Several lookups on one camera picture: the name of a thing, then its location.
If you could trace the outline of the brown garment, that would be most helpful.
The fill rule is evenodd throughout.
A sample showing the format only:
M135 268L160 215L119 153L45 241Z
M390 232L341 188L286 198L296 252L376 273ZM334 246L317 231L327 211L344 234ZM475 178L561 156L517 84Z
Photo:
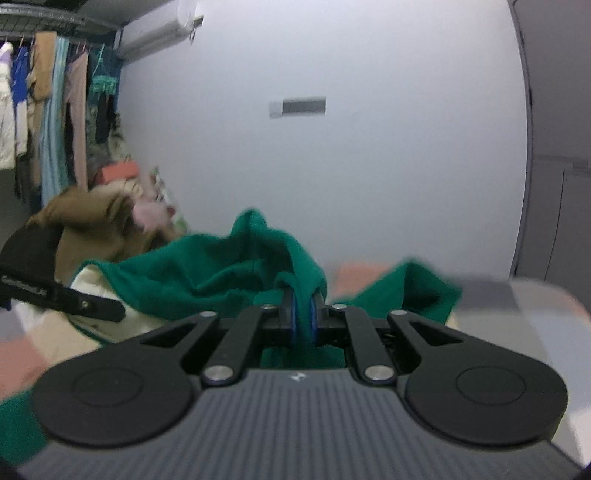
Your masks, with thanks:
M133 220L133 207L134 196L128 192L85 192L72 186L53 197L27 224L63 228L55 273L69 284L86 261L118 263L181 237L174 227L144 232Z

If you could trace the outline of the white air conditioner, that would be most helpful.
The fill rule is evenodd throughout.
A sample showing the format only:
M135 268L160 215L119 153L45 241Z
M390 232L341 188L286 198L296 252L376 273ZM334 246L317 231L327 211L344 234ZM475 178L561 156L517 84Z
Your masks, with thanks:
M116 52L124 61L134 60L192 40L204 22L198 1L169 1L132 20L118 33Z

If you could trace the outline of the patchwork bed quilt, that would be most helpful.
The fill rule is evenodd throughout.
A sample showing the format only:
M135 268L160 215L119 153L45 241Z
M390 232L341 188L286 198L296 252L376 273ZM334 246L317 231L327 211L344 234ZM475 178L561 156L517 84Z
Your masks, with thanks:
M449 327L543 361L564 379L569 404L555 443L590 462L590 315L570 293L539 280L456 279L462 297ZM1 396L27 389L46 369L97 349L67 317L23 303L1 313Z

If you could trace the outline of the grey wall switch panel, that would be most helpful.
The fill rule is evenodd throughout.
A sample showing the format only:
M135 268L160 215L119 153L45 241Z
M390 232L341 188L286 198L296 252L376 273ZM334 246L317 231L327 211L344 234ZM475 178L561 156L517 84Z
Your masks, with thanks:
M269 104L270 118L325 115L325 111L327 111L325 97L283 99Z

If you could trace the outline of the pink box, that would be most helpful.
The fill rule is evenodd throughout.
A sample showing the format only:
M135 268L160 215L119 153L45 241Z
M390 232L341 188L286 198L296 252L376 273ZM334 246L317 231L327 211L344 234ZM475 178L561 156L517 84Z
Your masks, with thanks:
M139 167L132 161L120 161L100 169L97 182L99 184L108 184L115 180L127 180L139 176Z

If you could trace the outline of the grey wardrobe door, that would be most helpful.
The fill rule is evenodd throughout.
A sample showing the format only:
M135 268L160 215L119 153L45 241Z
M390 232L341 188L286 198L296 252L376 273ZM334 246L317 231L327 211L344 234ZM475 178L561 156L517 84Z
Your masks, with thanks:
M513 1L528 158L513 271L590 302L590 4Z

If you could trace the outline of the blue hanging shirt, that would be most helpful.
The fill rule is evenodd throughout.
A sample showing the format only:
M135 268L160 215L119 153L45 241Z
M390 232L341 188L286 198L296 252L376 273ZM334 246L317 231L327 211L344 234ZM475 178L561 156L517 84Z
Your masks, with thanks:
M12 98L15 124L15 155L20 157L28 147L28 86L29 49L26 46L18 50L12 63Z

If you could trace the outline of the light blue hanging garment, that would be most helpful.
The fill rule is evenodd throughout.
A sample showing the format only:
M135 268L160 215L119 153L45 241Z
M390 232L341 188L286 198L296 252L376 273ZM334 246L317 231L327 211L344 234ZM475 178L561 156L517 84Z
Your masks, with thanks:
M69 41L57 37L52 70L52 93L45 101L41 123L41 202L49 201L69 185L63 133L63 100Z

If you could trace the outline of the tan hanging garment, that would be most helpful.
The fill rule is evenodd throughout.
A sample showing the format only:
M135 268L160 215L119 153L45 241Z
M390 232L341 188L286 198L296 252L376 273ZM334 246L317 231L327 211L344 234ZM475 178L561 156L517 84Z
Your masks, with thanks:
M45 101L52 94L52 75L55 61L57 34L55 31L41 31L34 35L29 61L28 86L28 127L32 135L30 179L34 188L41 186L40 129Z

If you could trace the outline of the white hanging jacket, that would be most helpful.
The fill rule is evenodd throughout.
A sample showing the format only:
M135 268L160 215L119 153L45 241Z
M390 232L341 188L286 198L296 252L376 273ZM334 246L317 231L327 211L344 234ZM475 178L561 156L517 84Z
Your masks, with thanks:
M4 42L1 46L0 62L0 169L15 167L15 119L12 98L12 54L13 45Z

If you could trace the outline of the black garment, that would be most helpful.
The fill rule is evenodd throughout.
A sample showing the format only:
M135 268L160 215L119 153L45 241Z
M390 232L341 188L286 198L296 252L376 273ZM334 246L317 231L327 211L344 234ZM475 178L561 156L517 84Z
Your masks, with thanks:
M1 284L34 294L61 285L55 269L62 233L60 226L19 228L1 250Z

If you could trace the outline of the pink hanging garment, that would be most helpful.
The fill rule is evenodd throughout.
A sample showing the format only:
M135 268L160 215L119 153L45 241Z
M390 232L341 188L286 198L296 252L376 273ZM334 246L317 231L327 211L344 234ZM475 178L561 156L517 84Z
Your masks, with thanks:
M88 53L81 53L66 70L64 100L72 125L72 160L76 185L88 189L86 155L86 85Z

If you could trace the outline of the green hooded sweatshirt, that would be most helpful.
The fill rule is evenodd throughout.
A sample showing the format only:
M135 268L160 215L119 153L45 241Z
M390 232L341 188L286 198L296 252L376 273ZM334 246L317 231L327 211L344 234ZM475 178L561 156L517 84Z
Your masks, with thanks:
M68 287L114 294L126 309L125 319L104 326L78 327L80 334L103 345L121 341L204 310L231 317L252 305L280 302L283 290L297 299L297 343L294 350L268 348L267 368L341 368L345 355L337 347L311 344L308 301L312 294L327 295L325 272L297 239L270 228L263 214L247 210L235 219L226 237L195 234L115 263L95 255L78 261L65 277ZM445 325L459 302L462 289L438 277L424 265L407 261L390 270L356 296L338 299L384 318L404 309ZM17 466L32 458L46 439L33 418L31 390L18 389L1 402L1 459Z

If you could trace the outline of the pink soft item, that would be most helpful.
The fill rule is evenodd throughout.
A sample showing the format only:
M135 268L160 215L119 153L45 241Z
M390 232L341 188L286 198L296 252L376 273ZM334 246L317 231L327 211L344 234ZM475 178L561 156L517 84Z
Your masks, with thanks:
M141 190L134 194L132 214L135 224L144 232L173 227L176 207L161 176L153 170L142 178L140 187Z

